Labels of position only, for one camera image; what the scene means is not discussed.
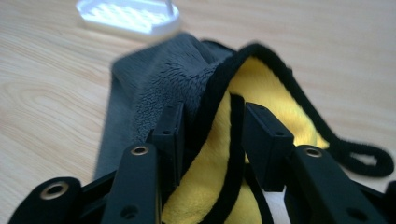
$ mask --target white plastic object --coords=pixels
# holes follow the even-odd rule
[[[80,0],[76,8],[88,27],[145,42],[170,37],[180,26],[170,0]]]

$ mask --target wooden table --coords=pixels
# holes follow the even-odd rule
[[[147,45],[87,29],[75,3],[0,1],[0,223],[45,180],[91,182],[109,67]],[[174,3],[182,30],[198,38],[270,46],[338,135],[396,156],[395,1]],[[381,191],[396,179],[348,174]],[[286,222],[281,198],[269,201],[277,222]]]

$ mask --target metal grommet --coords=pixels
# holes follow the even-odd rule
[[[142,156],[149,152],[149,148],[145,146],[134,147],[131,153],[136,156]]]
[[[67,192],[69,185],[64,181],[58,181],[50,184],[41,191],[40,198],[42,200],[56,199]]]
[[[306,155],[308,155],[310,157],[319,158],[322,156],[322,153],[318,149],[312,148],[312,147],[305,148],[304,152]]]

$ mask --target cloth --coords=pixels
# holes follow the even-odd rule
[[[245,102],[269,108],[293,133],[295,146],[326,149],[355,173],[386,176],[394,169],[385,150],[335,135],[291,69],[264,45],[234,51],[181,34],[114,62],[95,178],[116,170],[122,151],[145,142],[163,108],[180,101],[186,109],[184,175],[164,204],[167,224],[271,222],[238,138]],[[352,154],[377,163],[366,165]]]

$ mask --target yellow microfiber cloth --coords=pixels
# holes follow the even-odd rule
[[[386,151],[338,138],[291,70],[263,45],[234,51],[181,34],[117,60],[112,73],[96,177],[117,168],[123,149],[145,141],[164,106],[186,106],[183,176],[164,199],[165,224],[271,221],[240,142],[245,102],[267,107],[292,132],[295,146],[326,149],[361,175],[393,172]],[[377,163],[366,165],[351,153],[373,156]]]
[[[199,223],[217,201],[230,157],[232,94],[270,109],[293,133],[296,146],[326,148],[329,145],[274,73],[259,60],[248,58],[224,93],[201,152],[165,205],[165,223]],[[246,181],[242,183],[226,223],[262,223],[255,197]]]

